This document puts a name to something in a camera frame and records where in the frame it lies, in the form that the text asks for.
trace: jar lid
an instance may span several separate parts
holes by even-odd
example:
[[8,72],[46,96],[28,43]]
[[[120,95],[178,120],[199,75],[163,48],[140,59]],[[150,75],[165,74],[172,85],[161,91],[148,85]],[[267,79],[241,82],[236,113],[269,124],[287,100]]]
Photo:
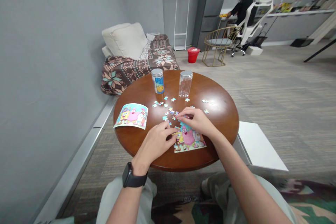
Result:
[[192,77],[193,73],[190,71],[183,71],[181,72],[181,77],[187,78],[187,77]]
[[161,74],[163,74],[163,71],[162,71],[161,68],[155,68],[155,69],[152,70],[152,75],[154,75],[154,76],[159,76]]

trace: baseboard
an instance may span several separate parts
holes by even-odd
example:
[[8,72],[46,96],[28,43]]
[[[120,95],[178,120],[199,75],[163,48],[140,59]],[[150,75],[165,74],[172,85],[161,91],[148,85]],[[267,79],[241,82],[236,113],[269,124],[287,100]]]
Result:
[[261,45],[264,46],[284,46],[292,44],[294,40],[284,40],[284,41],[274,41],[274,42],[264,42]]
[[116,101],[116,97],[111,97],[111,99],[107,101],[93,127],[85,137],[83,143],[35,219],[35,224],[54,220],[59,212],[64,211],[88,161],[90,160],[98,140],[104,132],[106,124],[112,115]]

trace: sofa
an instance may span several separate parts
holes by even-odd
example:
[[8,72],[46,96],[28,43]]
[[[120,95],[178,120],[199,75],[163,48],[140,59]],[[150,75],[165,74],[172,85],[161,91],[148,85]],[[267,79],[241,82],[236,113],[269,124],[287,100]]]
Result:
[[106,57],[102,69],[101,90],[121,95],[137,79],[155,68],[179,70],[169,39],[165,34],[144,34],[139,23],[119,24],[102,31]]

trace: black shirt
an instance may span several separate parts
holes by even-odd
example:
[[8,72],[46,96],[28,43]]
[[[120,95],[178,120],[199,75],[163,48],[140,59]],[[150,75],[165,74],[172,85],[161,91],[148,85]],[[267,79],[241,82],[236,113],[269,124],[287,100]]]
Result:
[[[231,14],[232,15],[235,15],[237,12],[237,21],[236,21],[236,25],[239,25],[241,22],[244,21],[245,17],[246,17],[246,11],[247,9],[250,7],[250,5],[253,3],[254,0],[241,0],[239,3],[236,4],[236,6],[233,8],[233,10],[231,11]],[[251,11],[251,14],[250,14],[250,18],[247,22],[247,26],[251,26],[252,23],[253,23],[253,19],[254,19],[254,16],[256,15],[256,10],[253,10]]]

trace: hand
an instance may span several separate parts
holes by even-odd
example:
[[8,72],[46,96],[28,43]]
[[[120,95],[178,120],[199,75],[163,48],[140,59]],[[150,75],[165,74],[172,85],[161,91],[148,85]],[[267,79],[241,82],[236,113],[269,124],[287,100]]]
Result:
[[[183,117],[184,115],[192,115],[193,118],[188,119]],[[204,112],[198,108],[186,107],[176,116],[176,118],[209,138],[211,138],[214,133],[218,132],[216,127],[212,124],[212,122],[210,122]]]
[[133,175],[145,175],[151,163],[175,144],[177,134],[168,141],[166,138],[177,131],[177,128],[170,127],[168,121],[151,128],[132,160]]

